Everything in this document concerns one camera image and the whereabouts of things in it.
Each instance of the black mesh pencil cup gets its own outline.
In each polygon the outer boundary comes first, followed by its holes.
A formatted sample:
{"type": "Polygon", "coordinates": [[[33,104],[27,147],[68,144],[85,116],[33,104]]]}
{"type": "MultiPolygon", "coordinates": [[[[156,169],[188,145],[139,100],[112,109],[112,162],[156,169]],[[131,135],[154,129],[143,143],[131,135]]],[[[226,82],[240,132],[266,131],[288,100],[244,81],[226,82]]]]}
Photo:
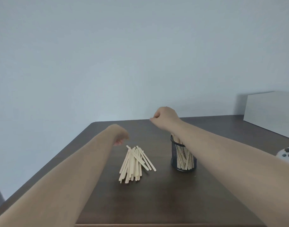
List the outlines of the black mesh pencil cup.
{"type": "Polygon", "coordinates": [[[171,135],[172,141],[172,159],[171,165],[183,172],[189,172],[196,169],[197,159],[189,152],[189,150],[180,143],[174,141],[171,135]]]}

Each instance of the white controller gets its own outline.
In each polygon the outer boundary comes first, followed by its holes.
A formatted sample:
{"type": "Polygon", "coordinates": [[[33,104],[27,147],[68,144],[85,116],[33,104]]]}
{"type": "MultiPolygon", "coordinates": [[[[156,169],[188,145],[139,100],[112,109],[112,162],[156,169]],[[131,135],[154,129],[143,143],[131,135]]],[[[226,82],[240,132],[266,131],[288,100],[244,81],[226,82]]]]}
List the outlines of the white controller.
{"type": "Polygon", "coordinates": [[[289,162],[289,147],[279,151],[276,157],[289,162]]]}

